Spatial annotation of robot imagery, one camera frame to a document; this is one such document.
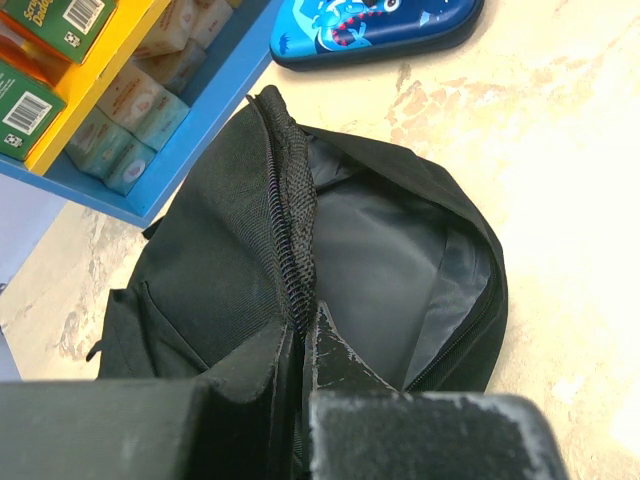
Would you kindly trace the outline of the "blue shark pencil case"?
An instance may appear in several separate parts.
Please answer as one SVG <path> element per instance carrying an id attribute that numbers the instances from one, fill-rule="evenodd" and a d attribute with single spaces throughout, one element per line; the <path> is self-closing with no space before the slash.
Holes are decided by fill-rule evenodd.
<path id="1" fill-rule="evenodd" d="M 482 0 L 285 1 L 270 52 L 302 71 L 455 47 L 474 32 Z"/>

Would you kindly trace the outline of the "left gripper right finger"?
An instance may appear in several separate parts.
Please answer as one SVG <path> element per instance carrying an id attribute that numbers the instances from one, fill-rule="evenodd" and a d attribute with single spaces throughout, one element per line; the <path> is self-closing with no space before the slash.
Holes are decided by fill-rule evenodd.
<path id="1" fill-rule="evenodd" d="M 306 340 L 301 463 L 313 479 L 565 479 L 529 400 L 404 393 L 375 374 L 320 302 Z"/>

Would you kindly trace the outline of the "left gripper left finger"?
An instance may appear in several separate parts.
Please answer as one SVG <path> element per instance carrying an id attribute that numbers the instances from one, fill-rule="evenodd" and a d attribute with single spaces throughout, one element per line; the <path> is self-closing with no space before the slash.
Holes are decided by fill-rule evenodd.
<path id="1" fill-rule="evenodd" d="M 181 380 L 5 383 L 5 479 L 283 479 L 291 470 L 294 336 L 269 324 Z"/>

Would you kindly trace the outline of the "black backpack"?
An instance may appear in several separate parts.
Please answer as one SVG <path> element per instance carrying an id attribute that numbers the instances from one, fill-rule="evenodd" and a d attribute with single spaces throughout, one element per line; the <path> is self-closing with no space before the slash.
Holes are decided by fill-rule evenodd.
<path id="1" fill-rule="evenodd" d="M 399 145 L 297 123 L 274 86 L 196 161 L 91 350 L 102 378 L 201 374 L 325 306 L 375 375 L 485 390 L 508 315 L 503 249 L 450 173 Z"/>

